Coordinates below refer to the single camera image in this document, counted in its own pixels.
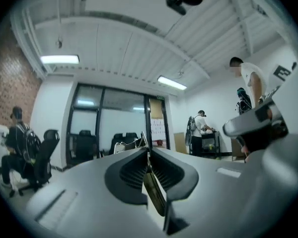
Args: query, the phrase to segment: sneaker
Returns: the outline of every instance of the sneaker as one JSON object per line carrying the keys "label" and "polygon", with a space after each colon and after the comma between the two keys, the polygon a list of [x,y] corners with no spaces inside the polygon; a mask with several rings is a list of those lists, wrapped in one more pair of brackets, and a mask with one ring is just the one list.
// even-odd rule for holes
{"label": "sneaker", "polygon": [[1,181],[1,186],[4,188],[12,189],[11,183],[4,183],[3,180]]}

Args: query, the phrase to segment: chair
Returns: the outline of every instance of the chair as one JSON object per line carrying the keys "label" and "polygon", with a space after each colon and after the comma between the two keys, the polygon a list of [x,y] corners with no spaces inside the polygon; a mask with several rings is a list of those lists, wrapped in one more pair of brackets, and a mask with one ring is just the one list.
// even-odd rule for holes
{"label": "chair", "polygon": [[116,143],[124,142],[124,137],[122,133],[117,133],[114,135],[113,139],[111,140],[110,150],[108,155],[114,154],[114,148]]}
{"label": "chair", "polygon": [[131,143],[133,143],[137,139],[138,139],[138,136],[137,136],[136,133],[134,133],[134,132],[132,132],[132,133],[127,132],[126,133],[126,137],[124,138],[124,141],[123,142],[126,143],[126,144],[131,144]]}
{"label": "chair", "polygon": [[21,177],[28,179],[30,184],[18,190],[20,196],[23,196],[24,190],[33,189],[37,191],[42,185],[49,182],[52,177],[50,158],[59,141],[60,137],[57,130],[49,129],[44,133],[44,141],[36,155],[34,165],[27,163],[21,173]]}
{"label": "chair", "polygon": [[95,144],[95,137],[90,134],[90,130],[81,130],[76,140],[76,159],[80,161],[93,160]]}

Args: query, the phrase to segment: brick wall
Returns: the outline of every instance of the brick wall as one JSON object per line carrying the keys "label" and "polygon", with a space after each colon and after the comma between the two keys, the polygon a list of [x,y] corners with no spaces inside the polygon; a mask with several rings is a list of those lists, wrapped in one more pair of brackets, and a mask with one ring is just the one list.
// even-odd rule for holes
{"label": "brick wall", "polygon": [[23,121],[30,123],[41,80],[36,78],[11,30],[10,23],[0,29],[0,124],[11,125],[13,106],[23,109]]}

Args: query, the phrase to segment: light fixture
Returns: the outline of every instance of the light fixture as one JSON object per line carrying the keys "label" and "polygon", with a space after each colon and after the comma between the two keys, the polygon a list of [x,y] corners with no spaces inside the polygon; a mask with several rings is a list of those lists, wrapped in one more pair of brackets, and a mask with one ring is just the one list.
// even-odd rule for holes
{"label": "light fixture", "polygon": [[95,105],[95,103],[92,101],[83,101],[83,100],[78,100],[77,104],[85,105],[85,106],[94,106]]}
{"label": "light fixture", "polygon": [[47,63],[74,63],[74,64],[78,64],[79,63],[79,58],[78,56],[61,56],[61,55],[57,55],[57,56],[42,56],[41,57],[41,62],[44,64]]}
{"label": "light fixture", "polygon": [[178,88],[180,90],[185,90],[187,87],[184,86],[184,85],[181,85],[171,79],[168,79],[168,78],[165,78],[165,77],[162,77],[160,76],[158,78],[158,82],[162,83],[162,84],[165,84],[165,85],[169,85],[169,86],[172,86],[172,87],[175,87],[175,88]]}
{"label": "light fixture", "polygon": [[134,107],[134,110],[139,110],[139,111],[145,111],[145,108],[138,108],[138,107]]}

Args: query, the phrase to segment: white t-shirt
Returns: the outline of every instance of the white t-shirt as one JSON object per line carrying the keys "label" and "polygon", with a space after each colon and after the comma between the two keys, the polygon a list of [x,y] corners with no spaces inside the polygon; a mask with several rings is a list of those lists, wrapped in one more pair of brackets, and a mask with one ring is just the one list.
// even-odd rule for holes
{"label": "white t-shirt", "polygon": [[204,118],[202,116],[197,116],[194,118],[195,124],[197,128],[193,132],[192,136],[194,137],[202,137],[201,135],[201,129],[203,128],[204,125],[206,125],[206,122],[204,121]]}
{"label": "white t-shirt", "polygon": [[262,95],[265,94],[265,92],[266,92],[267,84],[265,82],[265,77],[264,77],[261,69],[252,63],[244,62],[241,64],[241,67],[242,67],[241,74],[242,74],[242,77],[243,77],[245,84],[247,86],[247,92],[250,97],[252,107],[254,108],[255,107],[255,99],[254,99],[255,97],[254,97],[252,87],[250,85],[250,76],[254,72],[259,76],[261,84],[262,84]]}

